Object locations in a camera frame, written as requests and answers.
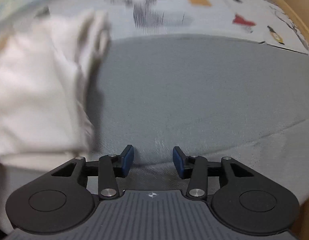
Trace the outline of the deer print pale blue sheet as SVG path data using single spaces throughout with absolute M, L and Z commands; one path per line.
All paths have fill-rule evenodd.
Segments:
M 309 55 L 309 43 L 287 14 L 268 0 L 44 0 L 20 19 L 74 16 L 92 9 L 109 15 L 113 39 L 165 34 L 223 36 Z

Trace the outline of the white t-shirt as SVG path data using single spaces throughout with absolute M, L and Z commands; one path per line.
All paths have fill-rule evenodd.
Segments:
M 14 168 L 48 171 L 87 156 L 94 127 L 87 112 L 93 69 L 105 56 L 110 22 L 104 11 L 37 18 L 0 45 L 0 230 Z

